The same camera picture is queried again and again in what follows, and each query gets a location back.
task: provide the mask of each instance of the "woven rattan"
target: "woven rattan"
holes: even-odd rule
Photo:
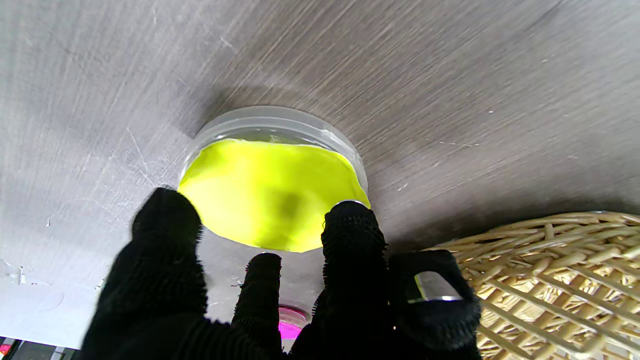
[[[438,249],[482,298],[485,359],[640,356],[639,216],[554,215]]]

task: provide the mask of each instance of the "pink object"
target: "pink object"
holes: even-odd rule
[[[300,335],[300,332],[302,331],[302,328],[297,327],[291,323],[283,323],[280,322],[278,324],[278,330],[280,331],[280,337],[283,339],[296,339],[298,338],[298,335]]]
[[[283,340],[296,339],[302,328],[309,323],[308,316],[303,311],[289,306],[278,307],[278,314],[278,330]]]

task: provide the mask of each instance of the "yellow slime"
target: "yellow slime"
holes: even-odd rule
[[[370,207],[351,163],[312,145],[215,142],[187,169],[178,191],[214,233],[295,252],[322,246],[324,214],[338,202]]]

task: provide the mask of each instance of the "clear plastic container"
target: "clear plastic container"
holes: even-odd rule
[[[281,106],[250,106],[224,113],[208,122],[189,144],[180,179],[200,151],[222,139],[315,145],[338,152],[353,166],[367,193],[367,175],[355,146],[338,129],[299,110]]]

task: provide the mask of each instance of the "gray surface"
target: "gray surface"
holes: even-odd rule
[[[636,0],[0,0],[0,335],[79,346],[135,209],[239,106],[341,129],[393,250],[638,213],[638,34]],[[256,253],[205,237],[213,317]],[[321,260],[286,254],[284,302]]]

